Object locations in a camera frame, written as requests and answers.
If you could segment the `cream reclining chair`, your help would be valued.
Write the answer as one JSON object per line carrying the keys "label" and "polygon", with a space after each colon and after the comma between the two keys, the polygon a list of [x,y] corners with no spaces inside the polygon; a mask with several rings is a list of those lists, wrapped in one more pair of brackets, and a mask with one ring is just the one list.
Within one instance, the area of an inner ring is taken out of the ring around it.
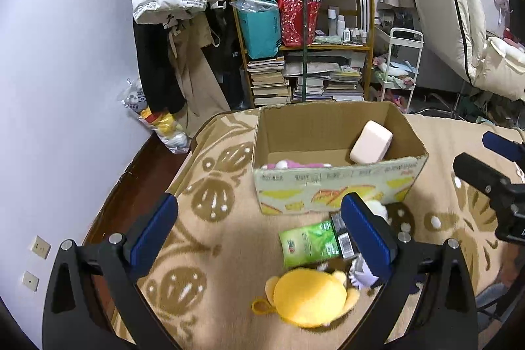
{"label": "cream reclining chair", "polygon": [[486,37],[481,0],[414,0],[425,42],[472,86],[507,99],[524,99],[524,53]]}

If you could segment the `black cigarette box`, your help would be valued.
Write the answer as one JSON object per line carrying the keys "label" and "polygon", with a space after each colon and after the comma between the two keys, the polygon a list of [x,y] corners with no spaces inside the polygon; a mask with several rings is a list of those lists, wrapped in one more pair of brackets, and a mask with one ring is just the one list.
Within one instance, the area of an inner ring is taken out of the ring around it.
{"label": "black cigarette box", "polygon": [[355,258],[358,255],[357,247],[345,226],[341,212],[331,212],[330,220],[342,259],[351,260]]}

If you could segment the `open cardboard box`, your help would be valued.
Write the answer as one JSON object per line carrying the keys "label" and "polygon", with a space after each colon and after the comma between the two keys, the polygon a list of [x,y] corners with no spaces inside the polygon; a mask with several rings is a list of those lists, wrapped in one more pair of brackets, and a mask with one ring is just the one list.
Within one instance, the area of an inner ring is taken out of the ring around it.
{"label": "open cardboard box", "polygon": [[[368,121],[392,132],[393,140],[381,162],[357,164],[350,151]],[[336,211],[348,193],[383,204],[401,202],[428,156],[408,119],[390,102],[318,101],[264,107],[255,128],[255,193],[264,215]],[[332,167],[261,169],[285,159]]]}

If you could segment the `yellow bear plush toy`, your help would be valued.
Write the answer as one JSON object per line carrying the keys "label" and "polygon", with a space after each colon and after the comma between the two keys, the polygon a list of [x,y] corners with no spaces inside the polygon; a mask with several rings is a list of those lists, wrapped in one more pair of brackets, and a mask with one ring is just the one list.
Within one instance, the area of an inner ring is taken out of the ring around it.
{"label": "yellow bear plush toy", "polygon": [[347,284],[344,272],[329,274],[310,268],[270,277],[264,292],[263,298],[251,304],[254,314],[275,314],[303,329],[331,324],[347,315],[360,299],[360,290]]}

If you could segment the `pink white plush toy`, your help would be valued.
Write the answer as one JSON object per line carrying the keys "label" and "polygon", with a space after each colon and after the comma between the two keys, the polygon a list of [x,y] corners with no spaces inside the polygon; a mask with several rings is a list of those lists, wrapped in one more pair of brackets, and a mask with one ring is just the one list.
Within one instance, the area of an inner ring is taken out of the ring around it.
{"label": "pink white plush toy", "polygon": [[289,170],[289,169],[304,169],[304,168],[331,168],[330,163],[297,163],[295,161],[285,159],[277,163],[268,163],[261,166],[262,170]]}

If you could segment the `lower white wall socket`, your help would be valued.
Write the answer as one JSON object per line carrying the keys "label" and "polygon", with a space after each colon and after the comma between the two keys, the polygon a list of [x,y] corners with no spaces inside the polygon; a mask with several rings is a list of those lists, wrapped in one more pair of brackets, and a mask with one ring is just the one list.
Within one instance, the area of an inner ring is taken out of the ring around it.
{"label": "lower white wall socket", "polygon": [[25,271],[21,278],[21,283],[23,286],[29,289],[29,291],[37,292],[39,285],[39,278],[33,275],[29,271]]}

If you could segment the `upper white wall socket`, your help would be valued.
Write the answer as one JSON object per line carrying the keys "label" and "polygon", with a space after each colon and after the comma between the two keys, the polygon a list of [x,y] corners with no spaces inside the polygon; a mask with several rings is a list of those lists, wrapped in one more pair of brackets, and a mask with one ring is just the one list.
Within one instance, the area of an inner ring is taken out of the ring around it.
{"label": "upper white wall socket", "polygon": [[46,242],[40,236],[35,236],[33,242],[30,245],[30,251],[42,259],[47,259],[50,250],[51,244]]}

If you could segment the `teal bag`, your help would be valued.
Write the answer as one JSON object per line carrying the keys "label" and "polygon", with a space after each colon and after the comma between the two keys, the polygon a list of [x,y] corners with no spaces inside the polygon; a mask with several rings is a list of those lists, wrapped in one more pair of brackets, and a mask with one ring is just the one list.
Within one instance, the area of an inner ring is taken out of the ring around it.
{"label": "teal bag", "polygon": [[251,59],[277,55],[281,41],[280,10],[276,0],[236,0],[231,3],[238,13],[247,54]]}

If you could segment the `pink swirl marshmallow cushion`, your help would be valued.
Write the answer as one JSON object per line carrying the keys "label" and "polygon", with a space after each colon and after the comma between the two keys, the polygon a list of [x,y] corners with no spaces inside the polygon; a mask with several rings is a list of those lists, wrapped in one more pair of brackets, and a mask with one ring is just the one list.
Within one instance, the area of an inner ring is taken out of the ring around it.
{"label": "pink swirl marshmallow cushion", "polygon": [[350,151],[350,159],[357,164],[381,162],[392,140],[392,132],[377,122],[368,121]]}

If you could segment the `white yellow small plush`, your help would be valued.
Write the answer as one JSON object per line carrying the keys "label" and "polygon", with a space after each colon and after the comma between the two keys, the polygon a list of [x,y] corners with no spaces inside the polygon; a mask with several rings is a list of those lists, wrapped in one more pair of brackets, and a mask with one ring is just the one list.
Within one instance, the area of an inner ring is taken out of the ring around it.
{"label": "white yellow small plush", "polygon": [[378,200],[367,200],[366,206],[375,216],[381,217],[385,222],[389,221],[387,208]]}

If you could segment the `beige brown patterned blanket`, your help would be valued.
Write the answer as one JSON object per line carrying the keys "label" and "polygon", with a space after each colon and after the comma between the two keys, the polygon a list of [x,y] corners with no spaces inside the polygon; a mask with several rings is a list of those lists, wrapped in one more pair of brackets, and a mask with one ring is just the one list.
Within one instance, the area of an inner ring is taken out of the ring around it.
{"label": "beige brown patterned blanket", "polygon": [[[188,157],[149,141],[103,207],[86,240],[125,232],[164,192],[174,194],[179,217],[140,290],[175,340],[186,349],[336,349],[375,299],[362,291],[348,315],[326,328],[302,330],[274,314],[256,315],[252,302],[283,272],[279,234],[323,220],[320,213],[261,213],[251,171],[255,110],[215,117],[199,132]],[[515,178],[516,170],[483,146],[483,124],[409,117],[425,144],[425,168],[389,220],[420,242],[459,241],[476,293],[492,299],[507,289],[524,263],[524,249],[499,242],[487,199],[452,176],[467,152]]]}

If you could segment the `white metal cart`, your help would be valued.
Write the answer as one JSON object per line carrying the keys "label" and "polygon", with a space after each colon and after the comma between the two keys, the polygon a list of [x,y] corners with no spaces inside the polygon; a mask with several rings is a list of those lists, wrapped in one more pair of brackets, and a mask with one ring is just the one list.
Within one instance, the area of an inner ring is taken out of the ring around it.
{"label": "white metal cart", "polygon": [[[385,48],[385,53],[373,59],[373,83],[379,85],[375,97],[378,101],[391,101],[402,113],[407,113],[419,76],[424,34],[414,29],[392,27],[386,31],[375,26],[375,39],[378,48]],[[394,55],[401,48],[415,51],[414,65]]]}

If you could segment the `red gift bag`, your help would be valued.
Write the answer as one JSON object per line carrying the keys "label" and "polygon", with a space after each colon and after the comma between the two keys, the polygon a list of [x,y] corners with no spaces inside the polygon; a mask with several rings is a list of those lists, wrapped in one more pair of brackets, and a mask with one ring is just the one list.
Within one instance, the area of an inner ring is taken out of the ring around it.
{"label": "red gift bag", "polygon": [[[308,45],[313,44],[321,3],[308,0],[309,35]],[[303,44],[303,1],[278,0],[280,10],[281,43],[290,48],[300,48]]]}

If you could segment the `stack of books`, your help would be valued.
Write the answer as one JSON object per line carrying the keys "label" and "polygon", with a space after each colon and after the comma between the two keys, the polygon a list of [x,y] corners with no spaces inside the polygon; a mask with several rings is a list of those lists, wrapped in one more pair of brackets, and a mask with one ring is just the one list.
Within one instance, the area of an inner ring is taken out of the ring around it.
{"label": "stack of books", "polygon": [[285,57],[251,60],[246,71],[256,107],[289,104],[292,99],[289,81],[284,76]]}

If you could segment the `plastic bag of toys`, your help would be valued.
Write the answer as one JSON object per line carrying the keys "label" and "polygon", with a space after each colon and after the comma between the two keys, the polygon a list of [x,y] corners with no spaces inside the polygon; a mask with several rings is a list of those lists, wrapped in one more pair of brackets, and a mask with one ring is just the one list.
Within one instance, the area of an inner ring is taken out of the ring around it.
{"label": "plastic bag of toys", "polygon": [[173,154],[185,154],[190,148],[190,138],[181,124],[168,111],[153,113],[146,101],[140,79],[127,79],[127,87],[119,94],[126,113],[154,132]]}

